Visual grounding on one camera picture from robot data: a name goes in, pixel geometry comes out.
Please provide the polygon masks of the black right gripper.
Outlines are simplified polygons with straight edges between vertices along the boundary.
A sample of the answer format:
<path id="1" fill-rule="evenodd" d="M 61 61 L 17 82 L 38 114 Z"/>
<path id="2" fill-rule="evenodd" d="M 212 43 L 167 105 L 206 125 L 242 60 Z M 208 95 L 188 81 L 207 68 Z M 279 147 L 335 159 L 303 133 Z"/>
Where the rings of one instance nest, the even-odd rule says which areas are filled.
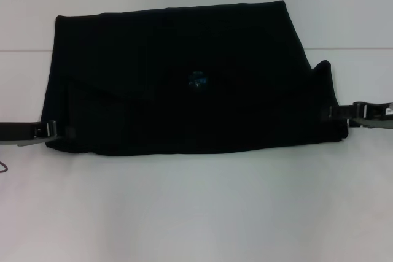
<path id="1" fill-rule="evenodd" d="M 392 129 L 392 103 L 354 102 L 351 105 L 324 107 L 321 120 L 345 121 L 351 127 Z"/>

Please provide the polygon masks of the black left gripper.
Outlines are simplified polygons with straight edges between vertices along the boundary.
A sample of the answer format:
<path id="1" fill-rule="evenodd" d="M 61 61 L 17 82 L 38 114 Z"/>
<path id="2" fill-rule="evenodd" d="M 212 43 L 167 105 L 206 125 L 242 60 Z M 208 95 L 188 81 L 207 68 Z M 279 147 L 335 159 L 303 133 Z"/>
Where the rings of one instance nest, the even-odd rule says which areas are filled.
<path id="1" fill-rule="evenodd" d="M 62 121 L 34 123 L 1 123 L 1 145 L 19 147 L 41 144 L 59 138 L 74 138 L 74 128 Z"/>

